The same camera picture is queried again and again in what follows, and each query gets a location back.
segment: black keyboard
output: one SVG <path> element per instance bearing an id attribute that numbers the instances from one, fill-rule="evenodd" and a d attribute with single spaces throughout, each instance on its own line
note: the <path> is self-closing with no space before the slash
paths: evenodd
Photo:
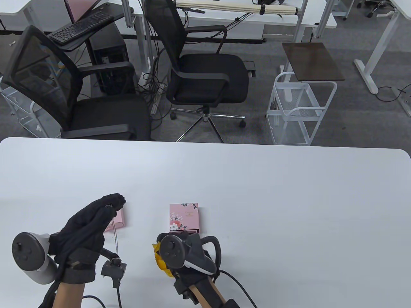
<path id="1" fill-rule="evenodd" d="M 102 28 L 103 25 L 108 25 L 114 20 L 114 17 L 104 13 L 102 9 L 100 8 L 86 18 L 53 32 L 50 38 L 59 45 L 65 45 L 86 33 Z"/>

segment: black glove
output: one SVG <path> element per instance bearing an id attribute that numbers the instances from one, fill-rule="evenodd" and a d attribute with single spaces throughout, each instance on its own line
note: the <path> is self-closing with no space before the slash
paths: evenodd
<path id="1" fill-rule="evenodd" d="M 104 245 L 103 232 L 126 200 L 118 193 L 98 199 L 72 216 L 50 236 L 49 255 L 59 264 L 57 281 L 83 284 L 94 281 L 95 266 Z"/>

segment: black office chair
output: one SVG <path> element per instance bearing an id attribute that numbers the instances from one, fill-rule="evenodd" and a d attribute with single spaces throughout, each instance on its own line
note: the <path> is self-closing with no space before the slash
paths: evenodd
<path id="1" fill-rule="evenodd" d="M 130 62 L 76 67 L 40 30 L 28 26 L 17 43 L 3 82 L 35 101 L 61 126 L 61 138 L 150 141 L 146 102 L 136 94 L 77 101 L 83 78 L 121 70 L 133 82 Z"/>
<path id="2" fill-rule="evenodd" d="M 248 72 L 242 60 L 235 55 L 219 53 L 227 36 L 227 28 L 223 25 L 184 28 L 171 0 L 145 0 L 144 12 L 170 57 L 167 99 L 176 105 L 202 106 L 197 109 L 201 117 L 177 142 L 203 120 L 210 123 L 224 143 L 212 118 L 241 119 L 240 127 L 245 127 L 245 117 L 212 114 L 210 108 L 217 107 L 220 103 L 242 103 L 248 93 Z M 187 35 L 192 32 L 224 33 L 217 53 L 195 53 L 180 57 Z M 173 110 L 196 113 L 192 110 Z"/>

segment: white bin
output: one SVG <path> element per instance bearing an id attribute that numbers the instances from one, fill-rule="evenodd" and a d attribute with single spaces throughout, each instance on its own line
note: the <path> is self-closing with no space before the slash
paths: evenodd
<path id="1" fill-rule="evenodd" d="M 267 121 L 271 136 L 276 145 L 311 145 L 321 121 L 334 97 L 337 84 L 334 81 L 278 82 L 284 75 L 279 74 L 274 81 L 270 103 L 267 110 Z M 324 107 L 321 107 L 314 96 L 310 83 L 329 83 L 333 85 L 331 94 Z M 287 102 L 285 92 L 290 91 L 292 101 Z M 311 136 L 305 122 L 317 122 Z"/>
<path id="2" fill-rule="evenodd" d="M 16 116 L 17 121 L 36 137 L 60 137 L 60 125 L 57 121 L 27 96 L 2 84 L 2 78 L 0 77 L 0 94 L 10 106 L 11 114 Z"/>

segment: pink box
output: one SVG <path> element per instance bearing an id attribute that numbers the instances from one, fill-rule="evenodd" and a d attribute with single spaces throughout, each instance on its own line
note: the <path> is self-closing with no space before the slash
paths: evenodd
<path id="1" fill-rule="evenodd" d="M 170 232 L 200 232 L 199 204 L 170 204 Z"/>
<path id="2" fill-rule="evenodd" d="M 117 211 L 117 216 L 113 218 L 113 221 L 114 221 L 114 226 L 116 229 L 125 226 L 123 209 Z M 105 229 L 105 231 L 109 231 L 112 229 L 113 229 L 113 223 L 110 222 L 107 228 Z"/>

